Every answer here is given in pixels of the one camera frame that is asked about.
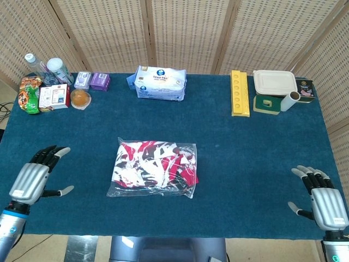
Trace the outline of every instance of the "small purple package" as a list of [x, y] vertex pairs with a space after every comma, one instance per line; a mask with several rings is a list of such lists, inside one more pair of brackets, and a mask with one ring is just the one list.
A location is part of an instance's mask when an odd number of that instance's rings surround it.
[[94, 73], [91, 80], [91, 88], [94, 90], [107, 91], [110, 83], [109, 74]]

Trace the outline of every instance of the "wet wipes package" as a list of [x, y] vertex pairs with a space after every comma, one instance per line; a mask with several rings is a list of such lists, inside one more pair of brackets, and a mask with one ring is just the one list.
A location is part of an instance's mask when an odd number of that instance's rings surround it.
[[186, 71], [139, 66], [127, 81], [131, 89], [136, 89], [139, 98], [182, 101], [185, 95]]

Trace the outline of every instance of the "woven panel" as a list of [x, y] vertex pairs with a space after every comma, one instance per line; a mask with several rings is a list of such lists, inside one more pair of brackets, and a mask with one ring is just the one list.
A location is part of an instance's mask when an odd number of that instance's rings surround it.
[[36, 53], [45, 62], [60, 57], [71, 71], [84, 69], [68, 47], [51, 13], [40, 0], [2, 0], [0, 11], [0, 70], [13, 82], [29, 73], [24, 55]]
[[209, 74], [226, 1], [152, 1], [159, 67]]
[[331, 139], [331, 145], [344, 195], [349, 206], [349, 131], [335, 139]]
[[315, 81], [327, 128], [349, 117], [348, 43], [349, 13], [296, 72]]
[[93, 71], [134, 72], [147, 65], [139, 1], [57, 1]]
[[243, 0], [220, 73], [286, 69], [336, 2]]

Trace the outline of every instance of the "blue tablecloth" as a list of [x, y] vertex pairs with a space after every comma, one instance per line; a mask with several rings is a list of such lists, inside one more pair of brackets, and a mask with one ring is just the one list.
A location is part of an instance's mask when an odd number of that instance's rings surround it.
[[[313, 221], [297, 217], [294, 201], [310, 209], [298, 164], [322, 169], [341, 189], [318, 100], [279, 115], [231, 116], [230, 77], [188, 75], [182, 102], [138, 99], [128, 74], [111, 74], [108, 92], [90, 91], [91, 105], [28, 115], [17, 105], [0, 144], [0, 203], [37, 150], [71, 147], [48, 189], [74, 185], [62, 198], [32, 206], [27, 233], [319, 239]], [[118, 136], [197, 144], [199, 184], [194, 198], [108, 198]]]

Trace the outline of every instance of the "plastic bag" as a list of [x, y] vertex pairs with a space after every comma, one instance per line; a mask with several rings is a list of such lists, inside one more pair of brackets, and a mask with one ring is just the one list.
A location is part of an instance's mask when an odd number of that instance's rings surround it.
[[195, 144], [119, 140], [108, 197], [186, 195], [198, 183]]

